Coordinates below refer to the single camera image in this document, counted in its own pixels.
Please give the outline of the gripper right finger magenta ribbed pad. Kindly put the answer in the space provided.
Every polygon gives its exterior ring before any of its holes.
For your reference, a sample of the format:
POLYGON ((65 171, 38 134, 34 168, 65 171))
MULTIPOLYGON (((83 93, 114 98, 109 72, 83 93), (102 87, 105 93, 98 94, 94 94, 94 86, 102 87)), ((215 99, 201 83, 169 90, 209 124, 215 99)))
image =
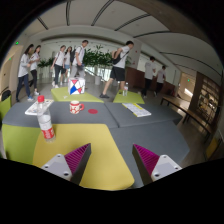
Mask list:
POLYGON ((168 155, 157 155, 137 144, 133 145, 132 154, 144 185, 181 170, 168 155))

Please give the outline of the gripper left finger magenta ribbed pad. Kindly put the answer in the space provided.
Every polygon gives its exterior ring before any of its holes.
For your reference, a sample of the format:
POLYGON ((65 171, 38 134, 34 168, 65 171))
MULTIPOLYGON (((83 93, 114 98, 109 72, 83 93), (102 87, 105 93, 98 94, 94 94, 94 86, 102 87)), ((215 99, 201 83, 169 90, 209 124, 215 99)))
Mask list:
POLYGON ((90 155, 91 144, 88 143, 66 155, 56 154, 42 169, 79 185, 90 155))

